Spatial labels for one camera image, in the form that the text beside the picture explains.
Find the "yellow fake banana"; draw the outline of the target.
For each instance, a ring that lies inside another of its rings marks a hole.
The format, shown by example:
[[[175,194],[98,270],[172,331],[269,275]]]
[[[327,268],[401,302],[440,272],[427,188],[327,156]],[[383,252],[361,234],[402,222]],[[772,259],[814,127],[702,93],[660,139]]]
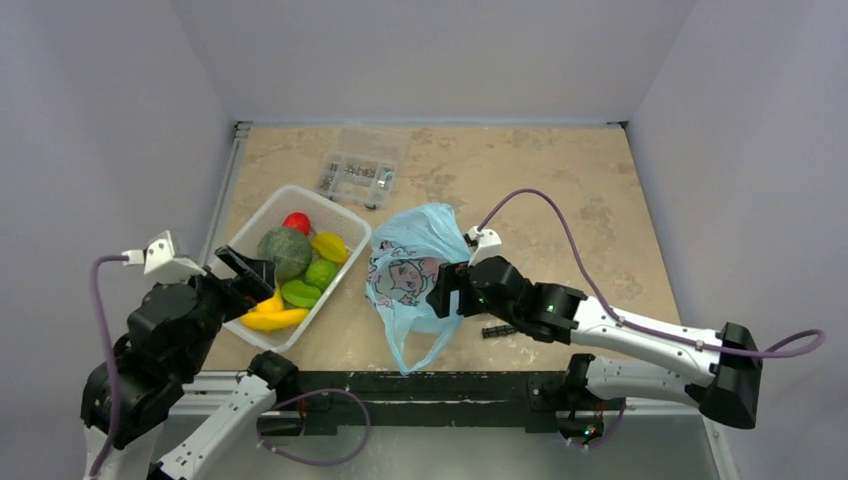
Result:
[[[261,331],[273,332],[300,325],[311,313],[309,309],[289,309],[277,311],[251,311],[240,318],[245,327]]]

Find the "green bumpy custard apple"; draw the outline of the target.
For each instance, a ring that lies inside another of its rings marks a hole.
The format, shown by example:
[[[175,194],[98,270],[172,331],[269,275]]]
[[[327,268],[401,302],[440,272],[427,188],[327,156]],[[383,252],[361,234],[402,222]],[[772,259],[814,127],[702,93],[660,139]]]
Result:
[[[303,281],[320,291],[326,291],[338,273],[336,263],[327,259],[314,260],[304,273]]]

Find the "blue plastic bag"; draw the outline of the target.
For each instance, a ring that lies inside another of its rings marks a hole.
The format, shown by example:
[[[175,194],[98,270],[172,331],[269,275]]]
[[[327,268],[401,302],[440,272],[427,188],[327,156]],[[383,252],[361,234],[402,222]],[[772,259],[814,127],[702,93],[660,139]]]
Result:
[[[439,318],[426,296],[435,290],[439,268],[465,262],[471,253],[453,207],[428,203],[403,210],[371,236],[365,295],[380,316],[391,356],[402,374],[428,366],[452,340],[462,317]],[[412,334],[433,335],[429,351],[410,366],[405,341]]]

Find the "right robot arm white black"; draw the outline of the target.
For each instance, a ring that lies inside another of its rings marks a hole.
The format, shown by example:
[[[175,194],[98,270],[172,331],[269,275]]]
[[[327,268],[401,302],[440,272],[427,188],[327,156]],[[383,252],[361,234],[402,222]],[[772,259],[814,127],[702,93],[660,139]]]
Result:
[[[577,344],[635,358],[639,377],[623,381],[609,362],[590,361],[564,376],[561,392],[576,407],[604,397],[639,396],[693,405],[737,429],[756,425],[762,362],[748,328],[668,324],[606,311],[600,300],[554,283],[533,283],[501,256],[440,266],[427,303],[439,318],[490,314],[536,341]]]

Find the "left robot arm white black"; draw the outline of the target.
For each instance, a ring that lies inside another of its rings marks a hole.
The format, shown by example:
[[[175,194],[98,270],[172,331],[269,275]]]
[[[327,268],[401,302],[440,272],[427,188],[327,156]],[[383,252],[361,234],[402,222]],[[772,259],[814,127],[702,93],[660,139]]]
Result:
[[[234,277],[167,251],[156,241],[144,251],[119,255],[149,272],[168,269],[127,319],[113,341],[101,328],[105,361],[88,376],[81,402],[88,479],[202,479],[242,430],[271,407],[297,399],[298,368],[281,355],[256,355],[236,388],[185,440],[159,459],[154,448],[171,408],[193,382],[221,327],[270,299],[275,266],[237,253],[215,252]]]

